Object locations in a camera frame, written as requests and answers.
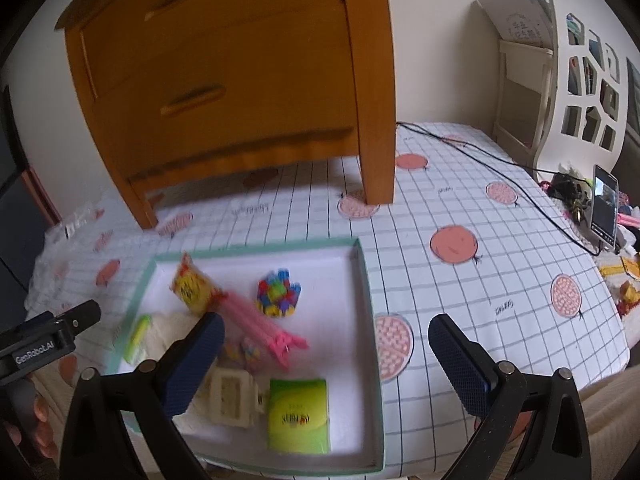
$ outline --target drawer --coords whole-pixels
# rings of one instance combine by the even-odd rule
[[[113,0],[82,30],[86,62],[101,96],[142,64],[204,32],[341,0]]]
[[[246,142],[354,128],[344,7],[212,30],[148,63],[94,111],[125,177]]]

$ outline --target nightstand leg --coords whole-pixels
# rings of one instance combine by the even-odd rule
[[[118,186],[118,190],[141,228],[153,229],[158,225],[158,218],[156,218],[151,204],[146,198],[140,198],[131,184],[126,183],[123,186]]]
[[[360,132],[360,171],[367,204],[391,204],[396,182],[396,131],[367,136]]]

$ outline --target screw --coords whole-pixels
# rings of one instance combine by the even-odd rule
[[[571,373],[569,368],[558,368],[558,375],[567,381],[571,379],[574,375]]]
[[[80,378],[83,381],[90,381],[91,379],[94,378],[94,375],[95,375],[95,368],[85,368],[80,374]]]
[[[514,373],[514,371],[516,371],[516,367],[513,365],[513,363],[509,361],[500,361],[498,363],[498,369],[503,374],[507,374],[507,375],[511,375]]]
[[[153,372],[156,369],[156,362],[153,359],[147,359],[146,361],[142,361],[138,365],[138,370],[140,370],[143,374],[148,374],[149,372]]]

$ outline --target colorful building blocks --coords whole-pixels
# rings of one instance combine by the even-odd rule
[[[296,311],[301,290],[299,283],[290,282],[289,269],[279,269],[258,283],[256,305],[269,317],[290,316]]]

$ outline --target door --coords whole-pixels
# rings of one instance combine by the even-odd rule
[[[22,323],[27,292],[0,262],[0,333]]]
[[[18,171],[9,149],[8,124],[4,110],[0,110],[0,192],[6,187],[8,180]]]
[[[25,290],[48,227],[21,178],[0,195],[0,260]]]

